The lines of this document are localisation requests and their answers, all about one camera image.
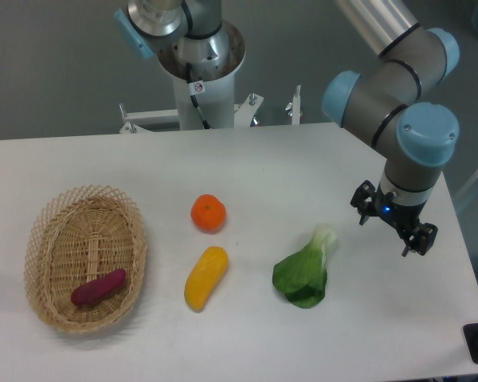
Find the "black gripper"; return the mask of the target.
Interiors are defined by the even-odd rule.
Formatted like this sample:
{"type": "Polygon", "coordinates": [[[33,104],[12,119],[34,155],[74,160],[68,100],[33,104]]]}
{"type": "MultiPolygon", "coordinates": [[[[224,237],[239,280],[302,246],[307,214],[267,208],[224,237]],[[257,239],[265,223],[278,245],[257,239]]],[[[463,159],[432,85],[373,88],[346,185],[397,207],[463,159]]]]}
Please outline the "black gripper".
{"type": "Polygon", "coordinates": [[[378,215],[397,232],[405,244],[402,257],[406,257],[410,251],[423,256],[432,248],[438,227],[420,222],[419,216],[425,201],[418,205],[400,205],[394,201],[393,193],[384,193],[381,187],[376,191],[373,184],[365,180],[355,190],[350,204],[360,215],[360,225],[378,215]]]}

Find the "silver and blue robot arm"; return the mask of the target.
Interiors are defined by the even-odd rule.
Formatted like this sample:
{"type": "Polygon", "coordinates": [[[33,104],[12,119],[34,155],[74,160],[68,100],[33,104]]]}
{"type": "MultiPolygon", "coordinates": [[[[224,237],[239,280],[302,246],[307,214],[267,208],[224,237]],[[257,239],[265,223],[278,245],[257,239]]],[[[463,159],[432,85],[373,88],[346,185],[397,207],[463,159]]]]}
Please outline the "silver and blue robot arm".
{"type": "MultiPolygon", "coordinates": [[[[351,198],[361,221],[376,216],[393,227],[407,251],[424,255],[437,227],[420,213],[453,155],[456,116],[421,96],[456,67],[460,50],[442,29],[424,29],[401,1],[341,1],[343,14],[382,61],[365,77],[338,74],[327,86],[323,113],[385,159],[377,185],[363,182],[351,198]]],[[[245,57],[239,31],[219,1],[130,1],[115,12],[124,40],[155,57],[171,76],[183,130],[248,127],[261,99],[234,103],[234,75],[245,57]]]]}

